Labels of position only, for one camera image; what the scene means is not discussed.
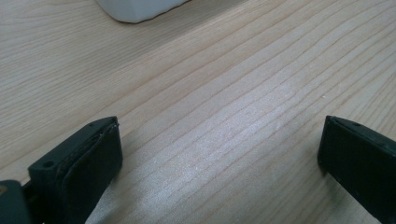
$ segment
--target white object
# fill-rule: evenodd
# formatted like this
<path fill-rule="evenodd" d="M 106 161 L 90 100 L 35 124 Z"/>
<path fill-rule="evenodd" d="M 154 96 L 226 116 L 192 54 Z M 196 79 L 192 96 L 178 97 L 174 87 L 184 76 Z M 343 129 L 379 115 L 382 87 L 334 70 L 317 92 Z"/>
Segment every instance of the white object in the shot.
<path fill-rule="evenodd" d="M 151 19 L 187 0 L 96 0 L 117 21 L 140 22 Z"/>

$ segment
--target wooden table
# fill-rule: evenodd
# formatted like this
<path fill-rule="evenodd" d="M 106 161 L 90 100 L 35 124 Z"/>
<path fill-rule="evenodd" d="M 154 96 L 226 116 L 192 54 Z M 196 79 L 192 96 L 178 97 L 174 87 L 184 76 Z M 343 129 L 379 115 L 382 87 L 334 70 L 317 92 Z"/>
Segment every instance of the wooden table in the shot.
<path fill-rule="evenodd" d="M 0 3 L 0 178 L 118 116 L 88 223 L 377 223 L 317 165 L 326 115 L 396 139 L 396 1 L 192 0 L 139 24 Z"/>

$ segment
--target wood grain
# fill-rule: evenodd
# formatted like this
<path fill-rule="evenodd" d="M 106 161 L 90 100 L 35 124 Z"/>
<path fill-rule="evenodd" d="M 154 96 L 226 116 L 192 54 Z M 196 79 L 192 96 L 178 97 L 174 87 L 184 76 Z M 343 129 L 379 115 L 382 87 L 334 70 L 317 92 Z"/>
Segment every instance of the wood grain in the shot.
<path fill-rule="evenodd" d="M 1 179 L 119 117 L 88 223 L 377 223 L 316 156 L 326 115 L 396 139 L 393 0 L 192 0 L 138 24 L 6 0 L 0 71 Z"/>

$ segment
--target black object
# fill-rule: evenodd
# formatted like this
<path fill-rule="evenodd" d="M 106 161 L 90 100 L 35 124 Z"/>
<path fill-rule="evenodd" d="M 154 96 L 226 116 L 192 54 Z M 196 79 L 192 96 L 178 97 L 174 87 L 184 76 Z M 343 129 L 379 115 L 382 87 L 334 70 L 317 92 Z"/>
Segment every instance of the black object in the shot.
<path fill-rule="evenodd" d="M 396 223 L 396 143 L 359 123 L 328 116 L 318 163 L 382 223 Z"/>
<path fill-rule="evenodd" d="M 117 118 L 92 122 L 33 163 L 23 188 L 0 182 L 0 223 L 84 223 L 121 165 Z"/>

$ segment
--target black plastic part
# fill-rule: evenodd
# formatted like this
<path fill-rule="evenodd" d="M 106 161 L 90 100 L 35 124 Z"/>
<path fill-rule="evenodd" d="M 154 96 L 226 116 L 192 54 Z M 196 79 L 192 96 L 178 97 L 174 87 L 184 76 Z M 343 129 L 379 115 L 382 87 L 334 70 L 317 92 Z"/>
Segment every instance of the black plastic part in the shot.
<path fill-rule="evenodd" d="M 31 224 L 30 213 L 18 181 L 0 181 L 0 221 L 2 224 Z"/>
<path fill-rule="evenodd" d="M 356 122 L 328 116 L 318 163 L 382 223 L 396 223 L 396 143 Z"/>
<path fill-rule="evenodd" d="M 99 119 L 29 167 L 46 223 L 85 223 L 121 168 L 118 126 L 116 117 Z"/>

